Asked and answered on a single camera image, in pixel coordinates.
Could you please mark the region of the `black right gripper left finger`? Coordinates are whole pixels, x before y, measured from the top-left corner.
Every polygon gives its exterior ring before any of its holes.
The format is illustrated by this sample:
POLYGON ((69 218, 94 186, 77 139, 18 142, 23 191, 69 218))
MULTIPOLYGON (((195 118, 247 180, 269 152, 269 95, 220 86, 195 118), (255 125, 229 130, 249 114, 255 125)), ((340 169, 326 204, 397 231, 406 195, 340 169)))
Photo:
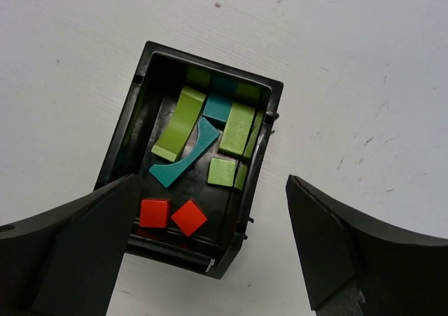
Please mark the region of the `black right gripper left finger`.
POLYGON ((135 174, 1 226, 2 315, 105 315, 141 200, 135 174))

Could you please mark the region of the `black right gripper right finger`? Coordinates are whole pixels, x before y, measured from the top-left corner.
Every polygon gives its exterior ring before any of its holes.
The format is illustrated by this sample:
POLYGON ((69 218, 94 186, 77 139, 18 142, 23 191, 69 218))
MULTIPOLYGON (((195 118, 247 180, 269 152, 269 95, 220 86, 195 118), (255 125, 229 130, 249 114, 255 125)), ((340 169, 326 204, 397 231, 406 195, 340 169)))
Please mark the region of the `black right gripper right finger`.
POLYGON ((446 315, 447 241, 380 221, 289 176, 288 210, 317 315, 446 315))

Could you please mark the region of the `teal arch block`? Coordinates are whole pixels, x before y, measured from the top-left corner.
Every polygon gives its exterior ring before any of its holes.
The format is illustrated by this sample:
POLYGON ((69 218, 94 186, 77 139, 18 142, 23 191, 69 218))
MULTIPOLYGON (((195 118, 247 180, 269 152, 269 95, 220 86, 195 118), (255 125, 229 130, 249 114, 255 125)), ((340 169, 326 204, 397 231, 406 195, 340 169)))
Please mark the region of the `teal arch block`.
POLYGON ((199 160, 219 138, 220 132, 204 117, 197 123, 197 140, 190 153, 180 161, 168 164, 154 164, 149 168, 149 173, 162 184, 169 188, 191 165, 199 160))

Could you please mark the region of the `black plastic bin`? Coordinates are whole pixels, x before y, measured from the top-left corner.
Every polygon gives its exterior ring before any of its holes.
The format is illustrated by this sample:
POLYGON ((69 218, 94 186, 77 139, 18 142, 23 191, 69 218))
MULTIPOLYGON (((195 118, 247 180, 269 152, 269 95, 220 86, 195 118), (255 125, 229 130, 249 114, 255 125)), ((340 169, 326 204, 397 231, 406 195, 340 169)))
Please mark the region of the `black plastic bin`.
POLYGON ((149 41, 136 67, 118 124, 96 181, 101 188, 127 174, 141 177, 145 199, 169 200, 172 212, 193 200, 207 221, 190 237, 169 221, 166 228, 134 224, 127 242, 130 254, 221 279, 242 248, 251 208, 284 85, 280 81, 227 66, 149 41), (218 143, 169 188, 149 173, 164 163, 151 149, 168 125, 181 90, 216 93, 255 109, 241 156, 218 152, 218 143), (232 187, 207 182, 212 158, 237 164, 232 187))

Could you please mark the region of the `long green arch block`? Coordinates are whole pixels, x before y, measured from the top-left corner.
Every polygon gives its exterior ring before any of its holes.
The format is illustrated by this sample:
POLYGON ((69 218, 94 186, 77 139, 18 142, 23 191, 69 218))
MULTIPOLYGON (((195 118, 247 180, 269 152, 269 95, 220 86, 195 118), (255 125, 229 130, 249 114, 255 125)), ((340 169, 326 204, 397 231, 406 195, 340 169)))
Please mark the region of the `long green arch block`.
POLYGON ((169 162, 176 162, 199 118, 205 99, 204 93, 184 86, 174 113, 151 152, 169 162))

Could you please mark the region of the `teal cube block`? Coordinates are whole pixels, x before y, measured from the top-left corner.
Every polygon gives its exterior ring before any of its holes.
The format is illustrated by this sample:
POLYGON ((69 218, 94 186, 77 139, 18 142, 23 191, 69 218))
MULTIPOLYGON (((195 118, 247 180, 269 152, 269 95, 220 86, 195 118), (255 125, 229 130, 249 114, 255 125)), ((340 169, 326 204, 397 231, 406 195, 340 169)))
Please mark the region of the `teal cube block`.
POLYGON ((231 107, 232 100, 230 98, 216 93, 210 93, 207 97, 202 116, 212 125, 223 129, 227 123, 231 107))

